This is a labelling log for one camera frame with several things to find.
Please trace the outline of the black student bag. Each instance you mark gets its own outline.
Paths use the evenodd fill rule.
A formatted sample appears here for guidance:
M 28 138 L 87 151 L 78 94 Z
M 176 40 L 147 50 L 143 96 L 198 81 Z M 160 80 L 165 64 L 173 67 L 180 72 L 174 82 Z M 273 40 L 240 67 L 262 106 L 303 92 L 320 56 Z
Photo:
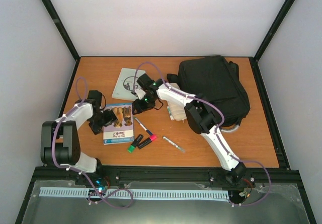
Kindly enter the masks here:
M 240 125 L 250 111 L 238 64 L 221 55 L 182 61 L 178 73 L 167 74 L 167 80 L 184 92 L 203 94 L 224 115 L 223 127 Z

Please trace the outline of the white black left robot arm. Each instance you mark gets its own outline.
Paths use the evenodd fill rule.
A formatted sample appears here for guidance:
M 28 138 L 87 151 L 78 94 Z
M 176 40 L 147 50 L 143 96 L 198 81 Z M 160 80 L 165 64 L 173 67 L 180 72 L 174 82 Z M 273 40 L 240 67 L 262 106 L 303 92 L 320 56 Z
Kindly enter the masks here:
M 54 121 L 46 121 L 41 129 L 41 161 L 66 170 L 87 173 L 87 179 L 94 185 L 104 181 L 105 173 L 99 159 L 81 151 L 78 129 L 88 123 L 93 134 L 103 132 L 104 127 L 116 122 L 111 110 L 101 107 L 103 94 L 90 90 L 88 97 L 77 100 L 73 108 Z

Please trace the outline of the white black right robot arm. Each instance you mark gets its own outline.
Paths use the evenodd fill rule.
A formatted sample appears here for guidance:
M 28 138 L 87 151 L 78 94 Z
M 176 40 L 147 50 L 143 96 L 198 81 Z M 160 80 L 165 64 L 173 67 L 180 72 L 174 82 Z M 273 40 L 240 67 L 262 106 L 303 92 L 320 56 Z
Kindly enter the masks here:
M 194 95 L 179 90 L 163 79 L 152 80 L 147 74 L 135 77 L 139 85 L 133 89 L 137 99 L 132 104 L 133 114 L 155 108 L 155 102 L 165 100 L 184 109 L 188 125 L 193 132 L 201 135 L 218 157 L 221 167 L 226 170 L 227 182 L 235 186 L 246 174 L 244 163 L 231 150 L 220 131 L 222 122 L 216 120 L 218 113 L 221 120 L 224 115 L 202 95 Z

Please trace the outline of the purple dog picture book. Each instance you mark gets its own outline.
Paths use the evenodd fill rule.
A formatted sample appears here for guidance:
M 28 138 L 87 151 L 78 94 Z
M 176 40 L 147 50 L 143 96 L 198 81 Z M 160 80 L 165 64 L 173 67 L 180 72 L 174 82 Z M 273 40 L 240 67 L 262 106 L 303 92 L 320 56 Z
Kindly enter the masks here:
M 116 120 L 103 129 L 103 144 L 128 143 L 134 141 L 132 104 L 109 104 L 105 110 L 112 110 Z

